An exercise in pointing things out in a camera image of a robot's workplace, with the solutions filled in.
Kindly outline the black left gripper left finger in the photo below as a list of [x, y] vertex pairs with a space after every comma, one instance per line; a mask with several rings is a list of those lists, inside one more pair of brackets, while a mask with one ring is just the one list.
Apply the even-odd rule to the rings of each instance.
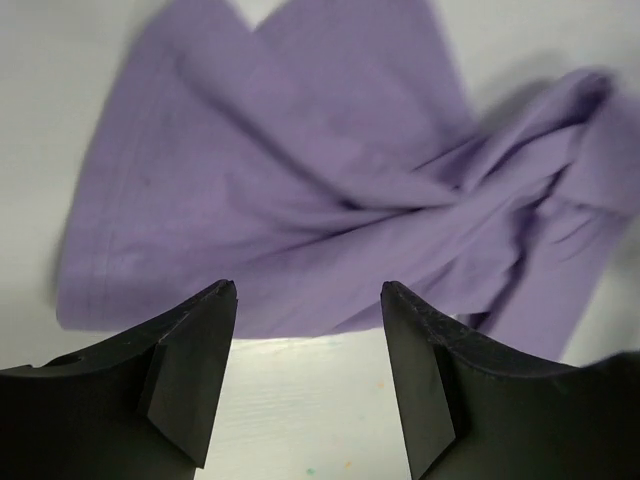
[[5, 479], [191, 479], [205, 465], [237, 309], [219, 281], [47, 364], [1, 373]]

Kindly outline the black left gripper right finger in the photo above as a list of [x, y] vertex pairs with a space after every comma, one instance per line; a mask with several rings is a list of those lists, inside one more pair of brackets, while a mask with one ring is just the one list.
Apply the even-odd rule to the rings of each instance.
[[635, 479], [639, 356], [544, 360], [442, 314], [404, 285], [381, 292], [414, 479]]

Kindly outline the purple t shirt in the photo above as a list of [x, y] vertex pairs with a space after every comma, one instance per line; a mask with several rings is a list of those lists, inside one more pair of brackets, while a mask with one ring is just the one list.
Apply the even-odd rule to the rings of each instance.
[[424, 1], [290, 1], [250, 27], [173, 1], [131, 48], [85, 157], [57, 318], [124, 330], [220, 279], [243, 339], [381, 323], [397, 280], [561, 355], [639, 213], [639, 99], [612, 74], [473, 119]]

